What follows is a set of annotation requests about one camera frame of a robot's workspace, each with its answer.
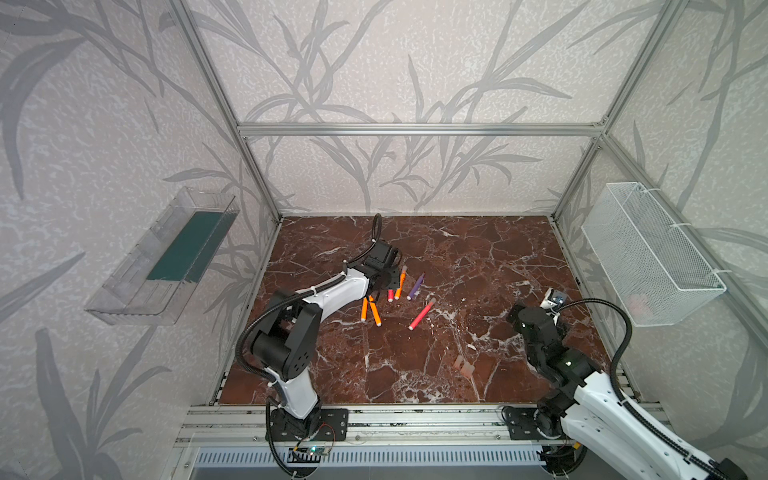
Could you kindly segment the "orange highlighter marker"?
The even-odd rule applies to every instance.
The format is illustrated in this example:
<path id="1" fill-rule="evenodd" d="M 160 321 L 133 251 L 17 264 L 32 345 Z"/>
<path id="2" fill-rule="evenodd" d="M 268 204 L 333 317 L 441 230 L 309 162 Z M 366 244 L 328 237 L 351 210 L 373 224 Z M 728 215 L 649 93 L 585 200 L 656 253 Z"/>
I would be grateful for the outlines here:
<path id="1" fill-rule="evenodd" d="M 408 268 L 407 266 L 403 266 L 401 268 L 400 275 L 399 275 L 398 286 L 397 286 L 397 289 L 395 290 L 395 293 L 394 293 L 394 300 L 399 300 L 401 298 L 403 287 L 404 287 L 404 283 L 405 283 L 405 280 L 406 280 L 406 277 L 407 277 L 407 268 Z"/>

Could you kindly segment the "pink red marker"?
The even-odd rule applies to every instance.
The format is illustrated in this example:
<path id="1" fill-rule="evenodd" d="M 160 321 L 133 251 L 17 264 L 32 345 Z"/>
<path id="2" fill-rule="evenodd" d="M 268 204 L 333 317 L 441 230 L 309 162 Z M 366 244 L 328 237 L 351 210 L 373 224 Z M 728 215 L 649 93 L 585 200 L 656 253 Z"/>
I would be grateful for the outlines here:
<path id="1" fill-rule="evenodd" d="M 425 305 L 425 307 L 419 312 L 419 314 L 415 317 L 415 319 L 410 323 L 408 326 L 408 329 L 413 331 L 418 327 L 418 325 L 422 322 L 422 320 L 427 316 L 427 314 L 430 312 L 432 307 L 434 306 L 436 302 L 435 298 L 432 298 L 429 300 L 429 302 Z"/>

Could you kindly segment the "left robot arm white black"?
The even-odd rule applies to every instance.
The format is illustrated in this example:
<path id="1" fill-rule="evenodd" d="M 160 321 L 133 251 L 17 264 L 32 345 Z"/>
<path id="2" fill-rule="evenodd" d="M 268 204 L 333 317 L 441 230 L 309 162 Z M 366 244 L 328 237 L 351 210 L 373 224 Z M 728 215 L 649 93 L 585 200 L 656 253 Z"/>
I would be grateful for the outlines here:
<path id="1" fill-rule="evenodd" d="M 276 403 L 269 404 L 274 410 L 267 421 L 282 438 L 303 440 L 320 429 L 322 402 L 309 366 L 321 323 L 348 304 L 395 286 L 399 259 L 398 248 L 374 240 L 333 277 L 297 291 L 277 291 L 238 337 L 236 364 L 266 380 L 279 395 Z"/>

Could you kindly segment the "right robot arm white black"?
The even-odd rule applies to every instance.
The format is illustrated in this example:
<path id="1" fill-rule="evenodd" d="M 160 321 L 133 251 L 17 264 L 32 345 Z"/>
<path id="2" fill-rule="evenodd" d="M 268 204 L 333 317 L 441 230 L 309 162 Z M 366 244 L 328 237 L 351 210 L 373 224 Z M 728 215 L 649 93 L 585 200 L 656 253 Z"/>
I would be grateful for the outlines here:
<path id="1" fill-rule="evenodd" d="M 624 337 L 608 370 L 600 369 L 582 351 L 564 345 L 564 331 L 555 318 L 566 310 L 565 305 L 516 304 L 507 316 L 523 338 L 529 365 L 553 387 L 537 403 L 540 433 L 574 440 L 627 479 L 746 478 L 733 461 L 714 460 L 625 395 L 617 368 L 632 338 L 632 322 L 614 303 L 594 302 L 614 310 L 625 324 Z"/>

